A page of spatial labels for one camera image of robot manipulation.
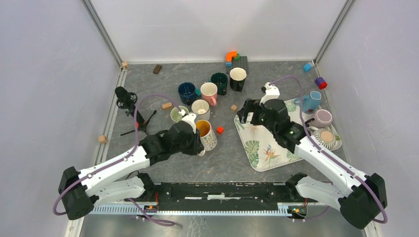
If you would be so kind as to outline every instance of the pink mug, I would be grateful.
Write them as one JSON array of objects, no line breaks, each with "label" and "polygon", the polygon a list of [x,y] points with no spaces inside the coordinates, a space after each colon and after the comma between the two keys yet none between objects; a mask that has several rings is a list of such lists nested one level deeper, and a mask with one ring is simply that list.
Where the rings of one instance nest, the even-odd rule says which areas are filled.
[{"label": "pink mug", "polygon": [[201,86],[201,97],[210,105],[217,105],[217,85],[212,82],[206,82]]}]

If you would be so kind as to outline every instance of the floral tray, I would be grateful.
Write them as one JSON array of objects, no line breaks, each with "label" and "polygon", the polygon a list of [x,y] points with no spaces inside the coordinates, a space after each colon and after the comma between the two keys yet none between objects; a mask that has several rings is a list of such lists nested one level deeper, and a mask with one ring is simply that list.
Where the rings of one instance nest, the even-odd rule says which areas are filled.
[{"label": "floral tray", "polygon": [[[287,106],[288,115],[290,116],[291,121],[301,124],[299,106],[294,104],[294,99],[285,101],[285,105]],[[253,113],[249,113],[247,122],[244,124],[239,122],[239,117],[236,115],[234,117],[234,123],[253,169],[257,171],[267,171],[302,159],[279,146],[273,138],[273,135],[264,126],[251,125],[250,120],[252,115]],[[311,114],[303,113],[305,121],[310,119],[311,116]],[[333,125],[329,126],[329,130],[337,139],[336,145],[331,150],[336,150],[341,147],[342,141]]]}]

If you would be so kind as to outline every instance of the light blue mug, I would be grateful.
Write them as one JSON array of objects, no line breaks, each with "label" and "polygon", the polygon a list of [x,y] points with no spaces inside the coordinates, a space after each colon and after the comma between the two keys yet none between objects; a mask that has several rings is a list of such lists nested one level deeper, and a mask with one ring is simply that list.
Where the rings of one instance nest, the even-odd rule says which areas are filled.
[{"label": "light blue mug", "polygon": [[[309,95],[302,97],[302,111],[306,114],[312,114],[322,101],[322,94],[318,91],[311,91]],[[295,105],[300,105],[300,98],[294,100]]]}]

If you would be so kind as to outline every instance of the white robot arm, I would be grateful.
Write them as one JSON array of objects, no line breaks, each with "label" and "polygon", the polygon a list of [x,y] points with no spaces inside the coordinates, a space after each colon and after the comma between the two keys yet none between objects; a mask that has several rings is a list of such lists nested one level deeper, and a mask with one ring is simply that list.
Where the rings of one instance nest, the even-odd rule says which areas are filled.
[{"label": "white robot arm", "polygon": [[314,136],[308,136],[306,128],[291,121],[284,101],[278,99],[279,90],[275,85],[265,84],[262,92],[266,93],[262,99],[246,100],[237,112],[241,123],[245,123],[248,114],[253,112],[251,124],[262,125],[281,147],[308,161],[332,182],[319,182],[300,173],[287,181],[298,195],[339,210],[349,223],[363,229],[381,212],[364,184],[371,188],[384,209],[387,206],[384,180],[377,174],[368,176],[350,166],[317,142]]},{"label": "white robot arm", "polygon": [[[194,122],[196,115],[185,115],[183,110],[180,113],[184,116],[180,122],[172,125],[169,130],[160,131],[141,140],[135,152],[129,157],[127,155],[134,148],[87,169],[80,171],[76,171],[74,167],[66,169],[58,192],[59,194],[65,192],[62,201],[69,220],[79,219],[101,204],[147,194],[145,180],[139,177],[115,182],[130,172],[167,160],[178,152],[202,156],[205,149]],[[69,189],[69,186],[77,181],[79,183]]]}]

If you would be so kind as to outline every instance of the dark green mug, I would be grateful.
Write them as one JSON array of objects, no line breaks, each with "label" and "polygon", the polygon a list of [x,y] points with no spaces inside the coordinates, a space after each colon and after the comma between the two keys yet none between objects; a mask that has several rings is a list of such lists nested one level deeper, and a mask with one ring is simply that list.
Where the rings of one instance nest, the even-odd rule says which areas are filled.
[{"label": "dark green mug", "polygon": [[226,95],[227,94],[227,84],[228,84],[228,77],[224,73],[216,73],[211,76],[210,82],[214,83],[217,86],[217,94],[218,95]]}]

